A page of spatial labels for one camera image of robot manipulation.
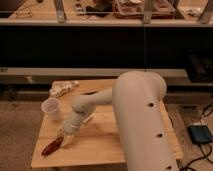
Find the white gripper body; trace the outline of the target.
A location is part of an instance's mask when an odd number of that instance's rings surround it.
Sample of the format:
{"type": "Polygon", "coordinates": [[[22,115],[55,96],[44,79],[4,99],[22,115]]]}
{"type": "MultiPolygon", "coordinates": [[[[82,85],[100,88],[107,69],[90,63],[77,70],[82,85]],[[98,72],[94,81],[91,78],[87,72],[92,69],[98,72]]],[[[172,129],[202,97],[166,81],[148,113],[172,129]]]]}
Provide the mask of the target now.
{"type": "Polygon", "coordinates": [[[84,120],[84,117],[82,115],[79,115],[77,113],[71,113],[64,120],[64,123],[62,126],[63,131],[67,135],[75,134],[80,129],[83,120],[84,120]]]}

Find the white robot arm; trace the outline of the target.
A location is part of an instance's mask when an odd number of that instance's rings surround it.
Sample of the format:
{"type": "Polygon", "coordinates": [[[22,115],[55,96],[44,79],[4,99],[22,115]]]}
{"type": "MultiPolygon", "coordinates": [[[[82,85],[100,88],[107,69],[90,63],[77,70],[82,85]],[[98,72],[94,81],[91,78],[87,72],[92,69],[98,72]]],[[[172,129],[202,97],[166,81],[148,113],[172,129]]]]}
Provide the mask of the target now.
{"type": "Polygon", "coordinates": [[[75,97],[60,134],[76,134],[96,106],[111,104],[128,171],[179,171],[160,112],[166,91],[157,73],[126,72],[107,90],[75,97]]]}

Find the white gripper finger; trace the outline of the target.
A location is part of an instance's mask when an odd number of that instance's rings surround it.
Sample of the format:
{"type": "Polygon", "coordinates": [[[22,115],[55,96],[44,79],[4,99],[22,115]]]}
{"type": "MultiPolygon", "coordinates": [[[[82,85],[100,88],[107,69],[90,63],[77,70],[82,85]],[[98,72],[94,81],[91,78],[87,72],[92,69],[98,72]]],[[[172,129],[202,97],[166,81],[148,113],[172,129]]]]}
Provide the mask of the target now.
{"type": "Polygon", "coordinates": [[[75,134],[65,135],[64,138],[63,138],[63,142],[62,142],[61,146],[63,148],[67,147],[73,141],[74,138],[75,138],[75,134]]]}
{"type": "Polygon", "coordinates": [[[64,136],[64,130],[63,128],[59,128],[56,132],[55,138],[63,137],[63,136],[64,136]]]}

